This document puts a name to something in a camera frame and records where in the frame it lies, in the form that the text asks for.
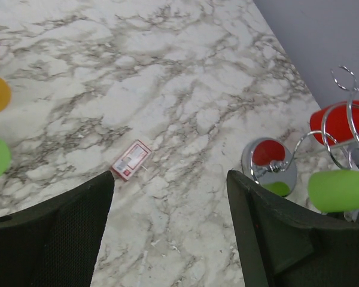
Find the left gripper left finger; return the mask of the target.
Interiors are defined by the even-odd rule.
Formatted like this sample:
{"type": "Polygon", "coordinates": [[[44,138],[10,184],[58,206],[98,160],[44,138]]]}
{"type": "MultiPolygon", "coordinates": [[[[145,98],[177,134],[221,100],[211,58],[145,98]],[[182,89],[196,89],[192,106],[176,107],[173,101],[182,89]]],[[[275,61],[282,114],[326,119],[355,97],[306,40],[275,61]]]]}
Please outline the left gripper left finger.
{"type": "Polygon", "coordinates": [[[0,217],[0,286],[90,286],[113,194],[106,171],[0,217]]]}

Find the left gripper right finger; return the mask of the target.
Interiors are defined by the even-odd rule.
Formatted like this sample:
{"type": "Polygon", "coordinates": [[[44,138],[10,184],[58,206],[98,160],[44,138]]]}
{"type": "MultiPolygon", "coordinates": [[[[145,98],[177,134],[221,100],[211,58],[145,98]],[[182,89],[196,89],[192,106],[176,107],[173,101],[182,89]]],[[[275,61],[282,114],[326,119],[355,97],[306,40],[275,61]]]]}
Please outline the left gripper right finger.
{"type": "Polygon", "coordinates": [[[227,193],[246,286],[359,286],[359,224],[325,216],[237,170],[227,193]]]}

